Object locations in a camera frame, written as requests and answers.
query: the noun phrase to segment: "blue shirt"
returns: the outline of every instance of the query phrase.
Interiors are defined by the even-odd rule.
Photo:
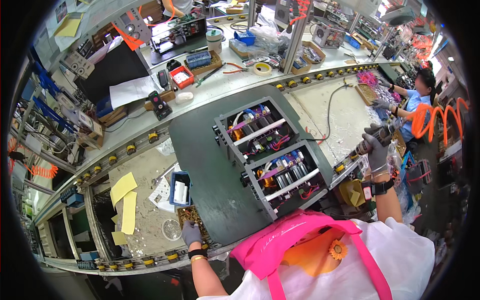
[[[406,111],[413,112],[417,110],[417,107],[420,103],[431,105],[430,95],[421,97],[416,90],[407,90],[407,94],[410,97],[410,100],[408,101],[407,107],[405,108]],[[425,122],[428,122],[429,116],[429,113],[427,113]],[[402,133],[402,137],[405,142],[409,142],[411,139],[414,138],[412,134],[412,121],[408,121],[407,123],[405,123],[399,130],[400,133]]]

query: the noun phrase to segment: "person's right hand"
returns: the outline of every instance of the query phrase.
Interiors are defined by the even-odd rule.
[[[378,83],[379,85],[390,88],[390,83],[389,83],[385,78],[376,77],[376,79],[377,79],[378,81],[380,81],[380,82]]]
[[[375,99],[374,101],[372,101],[372,103],[374,108],[383,108],[389,111],[392,110],[392,106],[393,106],[393,104],[383,99]]]
[[[370,168],[375,173],[379,173],[381,171],[387,170],[387,153],[388,153],[388,145],[382,146],[380,142],[372,136],[372,134],[377,131],[381,125],[377,124],[370,124],[369,128],[364,128],[365,133],[362,134],[362,138],[372,146],[373,150],[368,153],[368,162],[370,164]]]
[[[202,243],[202,234],[200,233],[198,224],[194,221],[186,220],[185,223],[183,223],[181,238],[185,244],[187,244],[187,247],[190,247],[195,241]]]

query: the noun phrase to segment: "pink apron strap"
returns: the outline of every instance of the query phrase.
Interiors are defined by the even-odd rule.
[[[374,260],[370,251],[368,251],[367,246],[363,243],[360,238],[360,234],[350,235],[357,250],[360,254],[360,257],[367,267],[368,274],[370,274],[370,279],[377,290],[378,296],[381,300],[392,300],[392,291],[388,285],[385,276],[377,265],[377,262]]]
[[[270,295],[272,300],[286,300],[285,292],[283,291],[282,282],[278,275],[278,270],[275,270],[272,274],[267,276],[268,288],[270,289]]]

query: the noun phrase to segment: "yellow bin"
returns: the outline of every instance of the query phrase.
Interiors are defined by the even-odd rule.
[[[361,181],[359,179],[341,183],[340,193],[345,203],[350,206],[357,207],[365,203],[365,197],[363,196]]]

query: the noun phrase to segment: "gloved hand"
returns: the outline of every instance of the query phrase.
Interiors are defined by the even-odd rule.
[[[377,131],[377,129],[379,129],[380,127],[381,125],[372,123],[370,124],[370,128],[364,128],[366,133],[361,135],[362,138],[373,148],[373,150],[368,153],[368,162],[370,164],[370,169],[372,169],[372,171],[374,171],[375,173],[387,170],[386,162],[388,145],[383,147],[376,138],[371,136],[371,134]]]
[[[380,81],[378,83],[379,85],[390,88],[390,83],[385,78],[376,77],[376,79],[378,79],[378,81]]]
[[[387,110],[392,110],[393,108],[393,104],[388,102],[388,101],[385,101],[383,99],[375,99],[373,101],[373,107],[374,108],[383,108],[383,109],[387,109]]]
[[[187,244],[187,247],[190,247],[194,241],[199,241],[202,243],[202,234],[198,228],[198,224],[194,221],[186,220],[183,223],[183,229],[181,231],[181,238]]]

